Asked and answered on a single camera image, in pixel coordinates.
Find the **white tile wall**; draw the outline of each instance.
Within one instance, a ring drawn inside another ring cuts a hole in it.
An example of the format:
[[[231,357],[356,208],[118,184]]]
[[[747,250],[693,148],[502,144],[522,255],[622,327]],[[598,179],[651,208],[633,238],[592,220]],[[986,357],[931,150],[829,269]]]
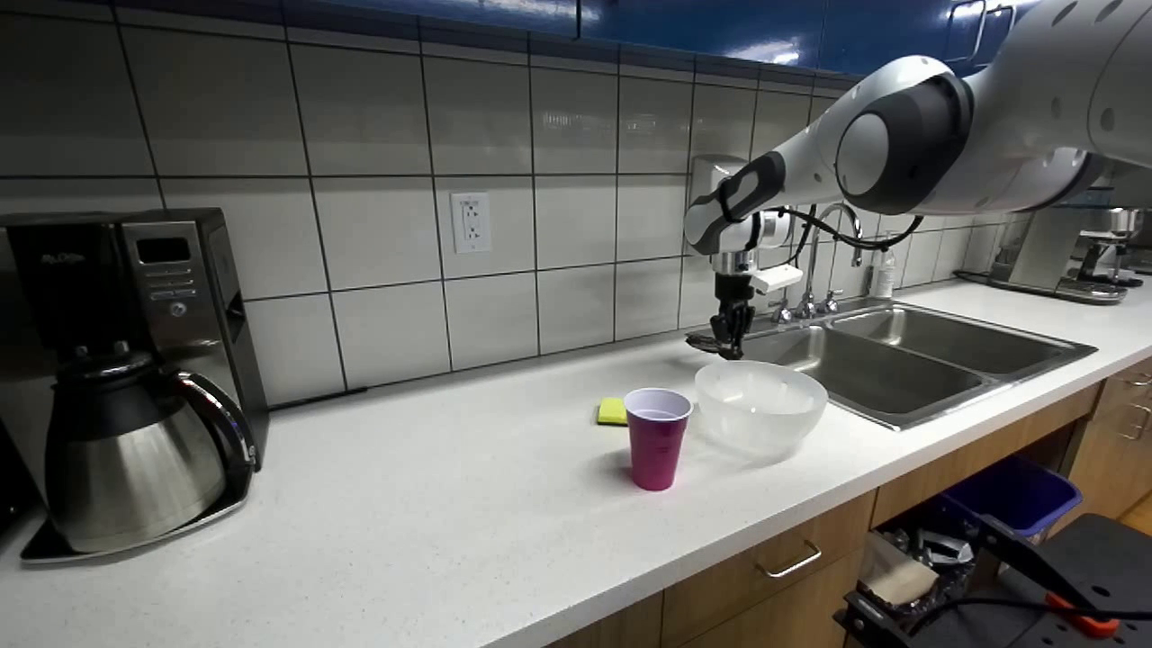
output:
[[[532,274],[447,281],[454,366],[536,357]]]
[[[760,95],[754,102],[754,134],[753,150],[765,150],[789,141],[796,131],[805,125],[810,99],[805,95]]]
[[[528,69],[426,60],[436,172],[528,172]]]
[[[346,388],[327,297],[249,303],[249,323],[270,402]]]
[[[615,172],[615,75],[532,71],[536,172]]]
[[[615,266],[615,338],[680,327],[680,261]]]
[[[618,177],[618,261],[680,255],[684,177]]]
[[[156,179],[0,179],[0,214],[144,214],[159,204]]]
[[[715,314],[715,274],[704,255],[686,252],[684,255],[684,276],[680,276],[680,327],[684,330],[710,330],[710,318]]]
[[[322,291],[307,179],[164,179],[170,208],[224,208],[246,298]]]
[[[540,266],[610,263],[615,177],[536,177]]]
[[[160,177],[307,172],[289,48],[126,30]]]
[[[427,177],[315,179],[332,287],[440,276]]]
[[[0,214],[219,204],[274,402],[704,327],[714,269],[680,261],[692,150],[760,155],[832,102],[637,58],[103,20],[0,11]],[[460,191],[488,195],[484,255],[454,244]],[[920,226],[898,281],[986,266],[1003,225]],[[862,269],[820,242],[812,298],[853,297]]]
[[[931,281],[949,281],[949,269],[966,263],[966,250],[968,250],[968,226],[940,230]]]
[[[336,297],[350,388],[448,371],[440,285]]]
[[[454,230],[454,195],[488,197],[493,252],[460,252]],[[447,276],[532,269],[532,179],[528,177],[444,177],[436,184],[440,252]]]
[[[540,353],[610,341],[610,266],[540,274]]]
[[[753,155],[754,89],[693,87],[692,155]]]
[[[898,285],[927,285],[934,274],[940,230],[918,230],[907,244]]]
[[[314,172],[427,172],[418,58],[294,48]]]
[[[834,291],[834,298],[859,298],[862,297],[872,252],[859,255],[859,266],[853,266],[853,255],[855,252],[850,244],[834,244],[832,285],[829,285]]]
[[[961,269],[986,274],[992,269],[998,250],[1000,250],[1003,226],[970,226]]]
[[[618,81],[618,172],[686,172],[692,82]]]
[[[111,24],[0,20],[0,99],[2,177],[150,172]]]

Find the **purple cup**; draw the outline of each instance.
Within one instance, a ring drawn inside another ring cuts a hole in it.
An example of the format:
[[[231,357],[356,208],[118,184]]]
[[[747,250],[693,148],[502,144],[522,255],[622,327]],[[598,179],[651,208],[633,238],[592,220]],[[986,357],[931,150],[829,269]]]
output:
[[[626,408],[633,483],[639,491],[673,485],[692,400],[669,388],[633,388],[622,395],[622,408]]]

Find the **electrical outlet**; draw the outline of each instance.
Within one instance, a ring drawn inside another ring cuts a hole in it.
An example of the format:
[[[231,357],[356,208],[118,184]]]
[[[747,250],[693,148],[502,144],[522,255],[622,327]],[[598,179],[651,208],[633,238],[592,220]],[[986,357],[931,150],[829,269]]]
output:
[[[460,255],[493,252],[493,214],[484,195],[454,195],[454,230]]]

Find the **stainless steel sink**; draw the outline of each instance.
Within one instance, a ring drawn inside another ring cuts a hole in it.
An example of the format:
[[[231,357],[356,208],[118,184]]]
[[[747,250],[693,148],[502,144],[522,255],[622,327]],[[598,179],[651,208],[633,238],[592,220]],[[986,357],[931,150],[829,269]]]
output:
[[[796,366],[834,402],[889,428],[920,426],[1086,353],[1093,351],[892,303],[744,338],[747,360]]]
[[[884,341],[952,366],[979,371],[992,383],[1020,383],[1093,353],[1066,338],[1042,338],[998,323],[976,323],[931,310],[872,306],[832,320],[832,330]]]
[[[829,327],[744,338],[744,357],[796,366],[817,378],[834,402],[895,428],[910,428],[986,388],[976,371]]]

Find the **kitchen counter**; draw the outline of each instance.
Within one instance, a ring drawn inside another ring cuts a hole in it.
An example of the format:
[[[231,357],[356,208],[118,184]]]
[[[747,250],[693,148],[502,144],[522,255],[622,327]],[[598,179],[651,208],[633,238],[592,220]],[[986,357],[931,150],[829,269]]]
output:
[[[678,485],[626,483],[600,395],[692,393],[680,338],[378,388],[274,417],[252,500],[106,566],[20,569],[0,549],[0,644],[544,644],[1152,353],[1152,291],[1077,306],[979,285],[903,297],[1099,345],[910,431],[829,408],[782,466],[684,446]]]

